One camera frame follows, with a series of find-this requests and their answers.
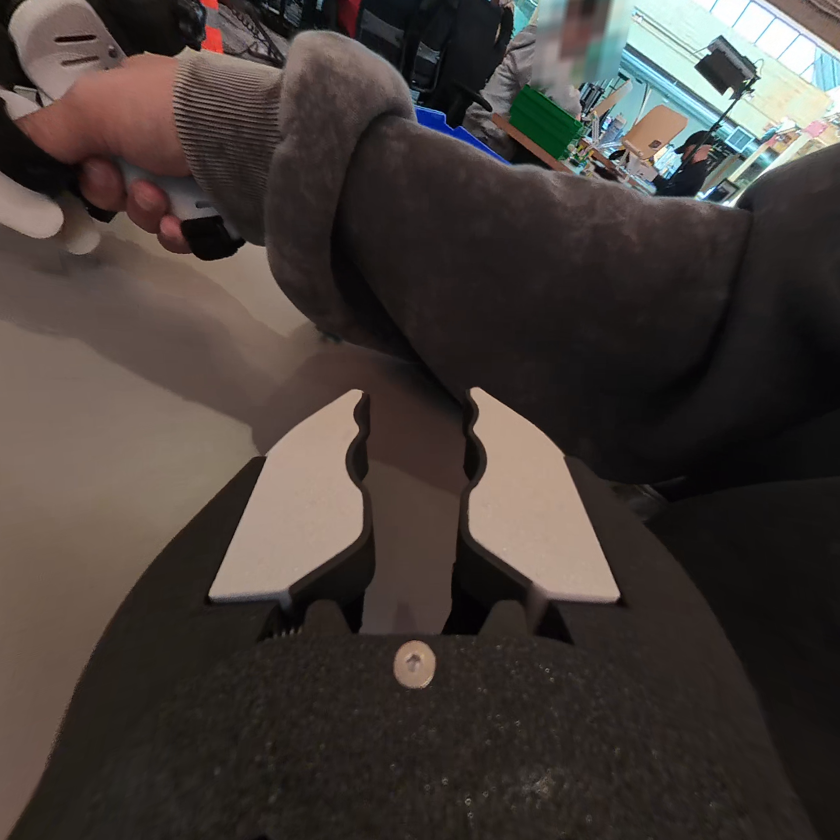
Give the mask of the black studio light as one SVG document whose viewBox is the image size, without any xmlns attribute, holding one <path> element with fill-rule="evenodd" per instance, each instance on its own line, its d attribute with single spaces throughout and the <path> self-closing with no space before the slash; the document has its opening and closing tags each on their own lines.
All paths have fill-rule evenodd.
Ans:
<svg viewBox="0 0 840 840">
<path fill-rule="evenodd" d="M 751 92 L 760 79 L 756 65 L 722 36 L 709 43 L 707 53 L 695 64 L 695 70 L 720 95 L 731 93 L 733 101 Z"/>
</svg>

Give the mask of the blue object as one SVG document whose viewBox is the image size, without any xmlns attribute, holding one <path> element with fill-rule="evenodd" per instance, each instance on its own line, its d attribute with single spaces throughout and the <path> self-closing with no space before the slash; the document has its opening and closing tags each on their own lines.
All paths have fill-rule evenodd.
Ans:
<svg viewBox="0 0 840 840">
<path fill-rule="evenodd" d="M 446 115 L 443 112 L 426 107 L 421 107 L 419 105 L 414 106 L 414 111 L 417 122 L 426 129 L 442 134 L 453 140 L 458 140 L 462 143 L 468 144 L 471 147 L 477 149 L 478 151 L 487 154 L 492 159 L 503 163 L 504 165 L 509 164 L 508 161 L 502 158 L 485 143 L 482 143 L 480 140 L 478 140 L 475 136 L 473 136 L 471 133 L 465 130 L 462 126 L 458 126 L 455 128 L 449 126 L 446 121 Z"/>
</svg>

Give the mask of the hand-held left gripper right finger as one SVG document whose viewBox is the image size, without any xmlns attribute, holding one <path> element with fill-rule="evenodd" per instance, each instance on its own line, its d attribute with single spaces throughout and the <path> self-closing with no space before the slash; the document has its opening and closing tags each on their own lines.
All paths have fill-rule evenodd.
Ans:
<svg viewBox="0 0 840 840">
<path fill-rule="evenodd" d="M 496 397 L 465 397 L 464 471 L 453 567 L 453 632 L 494 610 L 528 634 L 567 634 L 561 605 L 618 606 L 621 592 L 563 451 Z"/>
</svg>

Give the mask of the person's right hand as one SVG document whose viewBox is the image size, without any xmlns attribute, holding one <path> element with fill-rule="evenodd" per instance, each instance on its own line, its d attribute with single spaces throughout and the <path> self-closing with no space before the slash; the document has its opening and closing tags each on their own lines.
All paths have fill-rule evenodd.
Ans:
<svg viewBox="0 0 840 840">
<path fill-rule="evenodd" d="M 191 253 L 167 194 L 152 182 L 125 185 L 117 159 L 158 176 L 192 174 L 175 123 L 174 57 L 142 55 L 79 79 L 59 100 L 16 121 L 42 151 L 77 171 L 81 194 L 102 211 L 125 212 L 177 255 Z"/>
</svg>

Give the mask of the black office chair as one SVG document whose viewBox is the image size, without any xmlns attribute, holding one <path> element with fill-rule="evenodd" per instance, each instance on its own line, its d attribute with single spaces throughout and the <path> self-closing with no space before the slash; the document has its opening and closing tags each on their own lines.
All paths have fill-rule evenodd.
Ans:
<svg viewBox="0 0 840 840">
<path fill-rule="evenodd" d="M 455 130 L 471 106 L 491 112 L 481 92 L 507 51 L 514 16 L 502 2 L 364 1 L 353 37 L 398 71 L 415 104 Z"/>
</svg>

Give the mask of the person's right forearm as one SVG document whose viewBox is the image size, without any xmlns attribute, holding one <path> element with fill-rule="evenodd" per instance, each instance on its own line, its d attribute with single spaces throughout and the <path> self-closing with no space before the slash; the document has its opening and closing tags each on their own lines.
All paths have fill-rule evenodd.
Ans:
<svg viewBox="0 0 840 840">
<path fill-rule="evenodd" d="M 394 69 L 336 35 L 282 71 L 191 52 L 173 103 L 199 185 L 321 330 L 482 387 L 620 480 L 760 424 L 725 340 L 743 215 L 501 164 L 420 127 Z"/>
</svg>

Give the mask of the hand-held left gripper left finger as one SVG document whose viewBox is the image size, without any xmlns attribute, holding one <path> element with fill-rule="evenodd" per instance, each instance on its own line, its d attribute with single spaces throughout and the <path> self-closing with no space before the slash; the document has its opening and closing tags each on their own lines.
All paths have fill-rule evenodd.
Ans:
<svg viewBox="0 0 840 840">
<path fill-rule="evenodd" d="M 375 575 L 369 462 L 370 397 L 352 389 L 292 428 L 265 456 L 208 601 L 271 603 L 300 624 L 334 603 L 361 630 Z"/>
</svg>

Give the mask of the green plastic bin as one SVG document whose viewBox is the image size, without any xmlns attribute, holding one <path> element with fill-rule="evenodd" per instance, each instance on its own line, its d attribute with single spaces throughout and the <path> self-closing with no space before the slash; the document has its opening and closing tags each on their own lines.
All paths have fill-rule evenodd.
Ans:
<svg viewBox="0 0 840 840">
<path fill-rule="evenodd" d="M 524 86 L 513 100 L 509 122 L 558 161 L 567 160 L 570 147 L 585 134 L 582 121 L 530 85 Z"/>
</svg>

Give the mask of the person's dark grey garment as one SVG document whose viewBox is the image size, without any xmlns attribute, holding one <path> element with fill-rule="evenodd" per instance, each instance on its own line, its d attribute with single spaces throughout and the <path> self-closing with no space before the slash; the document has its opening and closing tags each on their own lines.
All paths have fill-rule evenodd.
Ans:
<svg viewBox="0 0 840 840">
<path fill-rule="evenodd" d="M 665 310 L 649 523 L 707 598 L 819 838 L 838 838 L 838 145 L 759 178 L 731 262 Z"/>
</svg>

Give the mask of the wooden workbench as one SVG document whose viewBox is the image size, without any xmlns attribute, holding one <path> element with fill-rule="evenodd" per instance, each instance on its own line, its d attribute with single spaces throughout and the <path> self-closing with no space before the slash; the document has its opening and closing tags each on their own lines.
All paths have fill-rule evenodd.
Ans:
<svg viewBox="0 0 840 840">
<path fill-rule="evenodd" d="M 565 174 L 575 174 L 574 168 L 565 161 L 555 159 L 549 152 L 537 145 L 526 134 L 515 128 L 509 120 L 493 112 L 491 120 L 499 131 L 513 142 L 510 163 L 514 165 L 538 165 L 544 169 Z"/>
</svg>

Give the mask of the wooden board stand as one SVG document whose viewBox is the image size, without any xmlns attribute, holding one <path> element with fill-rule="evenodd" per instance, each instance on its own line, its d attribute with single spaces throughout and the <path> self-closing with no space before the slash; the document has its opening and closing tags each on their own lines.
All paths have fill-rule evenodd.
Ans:
<svg viewBox="0 0 840 840">
<path fill-rule="evenodd" d="M 659 104 L 623 136 L 622 147 L 639 160 L 647 161 L 683 132 L 687 124 L 684 114 Z"/>
</svg>

